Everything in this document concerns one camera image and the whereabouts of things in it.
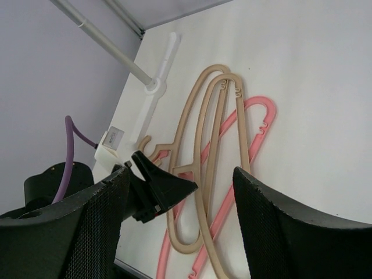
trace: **black mesh fabric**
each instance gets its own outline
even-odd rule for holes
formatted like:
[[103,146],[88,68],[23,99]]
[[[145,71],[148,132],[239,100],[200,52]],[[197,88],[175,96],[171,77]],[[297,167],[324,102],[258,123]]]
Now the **black mesh fabric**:
[[234,192],[251,277],[292,279],[274,206],[240,169],[234,170]]
[[126,204],[120,185],[129,184],[125,177],[121,184],[103,187],[85,206],[62,278],[110,278]]
[[310,208],[234,171],[234,191],[253,279],[372,278],[372,225]]

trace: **black plastic mount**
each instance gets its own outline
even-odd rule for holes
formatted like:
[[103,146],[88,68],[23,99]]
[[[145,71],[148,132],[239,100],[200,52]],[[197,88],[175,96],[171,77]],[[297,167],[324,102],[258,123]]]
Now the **black plastic mount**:
[[141,151],[134,152],[132,160],[145,179],[144,181],[138,178],[131,170],[132,164],[125,162],[124,165],[130,170],[130,188],[143,205],[143,208],[133,215],[137,221],[146,223],[154,219],[198,189],[195,182],[158,168]]

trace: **white plastic part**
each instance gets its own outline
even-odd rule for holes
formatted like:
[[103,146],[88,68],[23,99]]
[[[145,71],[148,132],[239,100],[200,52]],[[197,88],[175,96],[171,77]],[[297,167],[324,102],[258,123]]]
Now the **white plastic part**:
[[114,165],[123,164],[119,154],[116,150],[106,147],[103,145],[103,142],[107,136],[108,132],[106,131],[101,138],[101,141],[98,144],[97,150],[94,153],[94,159],[109,173],[111,173]]
[[156,104],[158,103],[159,98],[164,95],[167,89],[166,79],[172,66],[174,57],[176,56],[178,47],[180,46],[180,42],[181,35],[175,32],[169,34],[168,47],[166,49],[162,63],[158,68],[156,78],[154,78],[154,80],[156,80],[155,87],[145,88],[147,97],[141,111],[139,112],[129,142],[127,143],[127,147],[133,151],[137,150],[138,142],[142,138],[144,138],[150,125],[152,115],[155,111]]

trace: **black object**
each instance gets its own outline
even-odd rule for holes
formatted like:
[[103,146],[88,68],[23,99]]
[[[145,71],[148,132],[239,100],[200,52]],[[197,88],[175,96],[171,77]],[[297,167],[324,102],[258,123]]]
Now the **black object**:
[[[151,164],[147,158],[141,158],[138,163]],[[157,183],[163,182],[167,187],[170,183],[181,184],[188,188],[189,194],[197,188],[195,183],[174,176],[164,181],[158,179],[157,170],[160,169],[153,166],[151,174],[142,173],[145,178],[151,178],[151,186],[157,189],[162,189]],[[60,202],[0,216],[0,278],[110,278],[121,222],[137,212],[150,210],[142,203],[144,196],[150,201],[157,200],[151,196],[151,186],[144,181],[141,184],[144,196],[137,195],[133,186],[138,180],[124,166]],[[39,186],[38,190],[47,189]],[[45,196],[29,195],[36,199]],[[185,192],[183,195],[177,198],[182,200],[187,196]]]
[[234,192],[252,279],[372,278],[372,225],[310,208],[240,168]]
[[[57,194],[65,163],[55,164],[43,173],[31,176],[24,182],[24,203],[26,209],[35,210],[50,205]],[[92,186],[91,169],[83,163],[74,162],[69,186],[64,198]]]
[[[134,152],[132,160],[145,179],[139,179],[130,170],[133,178],[131,185],[144,205],[142,210],[133,215],[137,221],[146,223],[154,219],[198,189],[196,183],[175,177],[156,167],[141,151]],[[126,164],[128,168],[131,167],[130,162]]]

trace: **purple cable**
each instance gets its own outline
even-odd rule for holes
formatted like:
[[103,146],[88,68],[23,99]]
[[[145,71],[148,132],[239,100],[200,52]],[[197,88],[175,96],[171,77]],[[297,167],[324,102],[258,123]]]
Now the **purple cable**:
[[65,125],[66,125],[66,135],[67,135],[66,163],[65,163],[65,169],[63,170],[63,175],[62,175],[62,179],[59,184],[57,194],[55,195],[52,203],[61,201],[63,197],[65,196],[65,193],[69,186],[69,182],[70,182],[71,174],[72,174],[72,168],[74,165],[74,132],[79,138],[81,138],[87,144],[96,148],[96,144],[92,142],[90,139],[86,138],[76,128],[74,122],[72,121],[71,116],[67,115],[65,117]]
[[92,142],[89,138],[87,138],[86,136],[84,136],[82,133],[80,133],[80,131],[76,128],[74,122],[72,121],[71,119],[71,123],[72,123],[72,130],[75,132],[75,134],[81,138],[83,141],[85,141],[87,144],[89,144],[91,147],[93,148],[96,148],[97,144]]

